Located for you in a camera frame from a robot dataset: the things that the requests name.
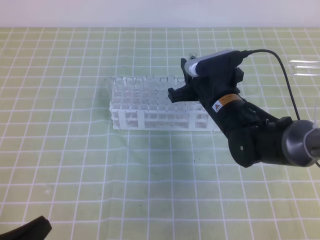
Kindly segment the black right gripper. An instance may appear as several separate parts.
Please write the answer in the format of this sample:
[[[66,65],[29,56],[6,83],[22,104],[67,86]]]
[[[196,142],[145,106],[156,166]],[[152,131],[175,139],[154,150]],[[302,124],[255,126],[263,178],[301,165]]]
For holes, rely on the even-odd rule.
[[[168,89],[168,98],[172,103],[200,102],[207,109],[215,109],[215,105],[226,105],[241,100],[237,84],[243,81],[244,72],[240,68],[210,76],[192,77],[186,71],[186,63],[191,59],[180,59],[180,67],[185,85]]]

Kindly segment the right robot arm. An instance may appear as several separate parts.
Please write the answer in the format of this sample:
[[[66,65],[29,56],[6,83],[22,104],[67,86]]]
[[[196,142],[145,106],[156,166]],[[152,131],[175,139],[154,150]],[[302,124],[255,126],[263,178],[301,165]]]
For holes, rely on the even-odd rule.
[[[168,98],[173,103],[199,102],[227,138],[237,164],[244,168],[257,163],[310,167],[319,161],[319,128],[309,120],[274,117],[242,98],[237,84],[244,72],[239,67],[192,77],[186,63],[182,58],[185,86],[168,89]]]

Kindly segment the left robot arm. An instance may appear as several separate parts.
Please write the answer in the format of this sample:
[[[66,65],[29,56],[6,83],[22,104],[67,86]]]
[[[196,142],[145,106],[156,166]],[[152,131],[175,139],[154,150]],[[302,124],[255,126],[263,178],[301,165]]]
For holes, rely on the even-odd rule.
[[[39,216],[29,223],[0,235],[0,240],[44,240],[52,226],[44,216]]]

